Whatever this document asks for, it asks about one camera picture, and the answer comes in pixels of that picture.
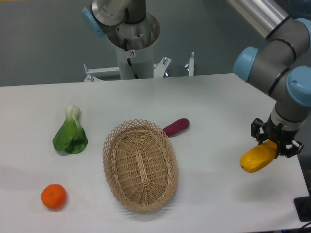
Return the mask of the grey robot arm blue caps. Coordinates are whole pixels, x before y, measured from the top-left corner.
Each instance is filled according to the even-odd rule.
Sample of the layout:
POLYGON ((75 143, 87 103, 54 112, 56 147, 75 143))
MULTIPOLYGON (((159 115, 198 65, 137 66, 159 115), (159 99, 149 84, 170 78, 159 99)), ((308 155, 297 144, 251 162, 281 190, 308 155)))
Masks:
MULTIPOLYGON (((245 48, 233 67, 240 79, 276 101, 266 122, 253 121, 251 135, 259 143, 273 141, 278 156, 295 156, 304 145, 294 137, 311 112, 311 69, 291 65, 311 48, 311 22, 292 19, 273 0, 232 0, 230 5, 268 41, 262 50, 245 48)), ((82 16, 95 35, 107 36, 116 48, 122 79, 164 77, 170 59, 153 63, 160 26, 146 12, 145 1, 95 0, 82 16)))

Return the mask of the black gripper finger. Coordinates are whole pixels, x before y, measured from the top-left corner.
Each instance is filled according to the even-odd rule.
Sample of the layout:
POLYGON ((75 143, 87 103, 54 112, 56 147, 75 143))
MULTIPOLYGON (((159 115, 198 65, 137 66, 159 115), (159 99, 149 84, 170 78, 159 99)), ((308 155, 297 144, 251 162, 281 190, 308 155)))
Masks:
POLYGON ((251 124, 251 136, 255 138, 258 145, 268 139, 268 134, 266 133, 265 128, 266 124, 259 118, 255 118, 251 124))
POLYGON ((276 146, 276 158, 279 156, 291 158, 295 155, 298 155, 304 148, 304 144, 296 140, 278 140, 276 142, 276 146))

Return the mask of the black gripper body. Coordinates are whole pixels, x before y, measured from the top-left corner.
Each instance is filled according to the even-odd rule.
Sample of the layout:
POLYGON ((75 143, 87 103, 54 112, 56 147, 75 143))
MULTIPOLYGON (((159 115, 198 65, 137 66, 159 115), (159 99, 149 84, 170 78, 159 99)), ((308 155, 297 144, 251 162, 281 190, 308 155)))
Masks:
POLYGON ((263 144, 276 147, 279 142, 281 146, 288 147, 292 144, 298 130, 299 122, 287 121, 278 114, 270 114, 264 125, 264 132, 267 134, 267 139, 263 141, 263 144))

